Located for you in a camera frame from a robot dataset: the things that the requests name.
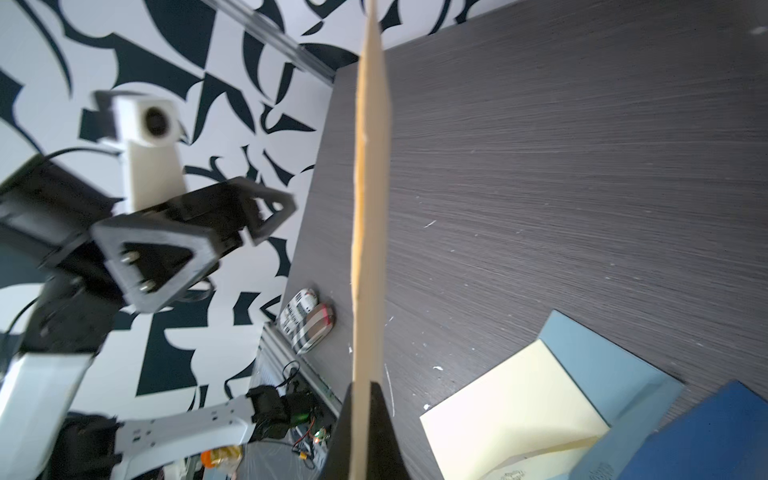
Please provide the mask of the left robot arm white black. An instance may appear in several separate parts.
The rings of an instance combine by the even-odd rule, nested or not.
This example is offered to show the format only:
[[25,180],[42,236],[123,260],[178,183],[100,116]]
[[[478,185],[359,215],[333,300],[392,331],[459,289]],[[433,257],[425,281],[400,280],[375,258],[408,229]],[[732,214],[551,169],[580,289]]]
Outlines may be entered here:
[[291,194],[236,177],[116,215],[114,200],[35,155],[1,186],[1,242],[48,272],[4,349],[1,475],[133,479],[184,458],[279,440],[317,407],[310,392],[259,386],[226,402],[145,421],[70,411],[118,312],[154,314],[208,282],[220,260],[268,239],[296,209]]

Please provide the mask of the tan yellow envelope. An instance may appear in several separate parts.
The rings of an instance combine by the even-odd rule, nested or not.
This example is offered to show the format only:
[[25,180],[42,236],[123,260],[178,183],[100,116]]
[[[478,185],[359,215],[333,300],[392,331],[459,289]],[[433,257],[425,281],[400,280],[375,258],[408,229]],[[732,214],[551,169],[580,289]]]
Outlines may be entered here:
[[371,386],[382,378],[389,217],[391,100],[375,1],[365,3],[359,55],[351,293],[354,317],[349,477],[364,479],[369,460]]

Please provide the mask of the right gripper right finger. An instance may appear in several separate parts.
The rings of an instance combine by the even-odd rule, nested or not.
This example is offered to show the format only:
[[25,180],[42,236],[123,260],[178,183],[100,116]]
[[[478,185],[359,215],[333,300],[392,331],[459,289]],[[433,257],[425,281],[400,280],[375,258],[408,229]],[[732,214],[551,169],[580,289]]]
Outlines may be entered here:
[[368,480],[410,480],[381,386],[371,383],[368,434]]

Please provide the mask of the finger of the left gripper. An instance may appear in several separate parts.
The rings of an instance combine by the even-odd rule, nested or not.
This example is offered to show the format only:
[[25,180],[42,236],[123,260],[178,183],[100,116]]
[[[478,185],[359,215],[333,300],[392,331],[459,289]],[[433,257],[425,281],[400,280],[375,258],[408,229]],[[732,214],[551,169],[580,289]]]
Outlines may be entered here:
[[297,210],[294,196],[289,192],[244,177],[228,180],[225,185],[235,195],[254,246],[271,237]]

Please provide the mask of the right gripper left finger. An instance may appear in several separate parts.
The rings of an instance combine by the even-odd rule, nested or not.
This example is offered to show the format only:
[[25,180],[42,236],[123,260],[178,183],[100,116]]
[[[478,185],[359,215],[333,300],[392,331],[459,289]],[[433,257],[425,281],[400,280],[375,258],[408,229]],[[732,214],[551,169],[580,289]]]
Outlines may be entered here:
[[348,480],[352,428],[352,385],[346,391],[323,469],[318,480]]

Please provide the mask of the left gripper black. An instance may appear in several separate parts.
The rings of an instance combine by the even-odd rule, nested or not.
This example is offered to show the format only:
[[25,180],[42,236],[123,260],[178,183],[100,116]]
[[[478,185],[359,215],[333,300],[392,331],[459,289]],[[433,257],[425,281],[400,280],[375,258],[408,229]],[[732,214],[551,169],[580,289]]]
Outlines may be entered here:
[[122,308],[156,313],[208,281],[246,230],[226,182],[116,215],[114,199],[32,158],[1,186],[2,245],[48,274],[20,352],[94,354]]

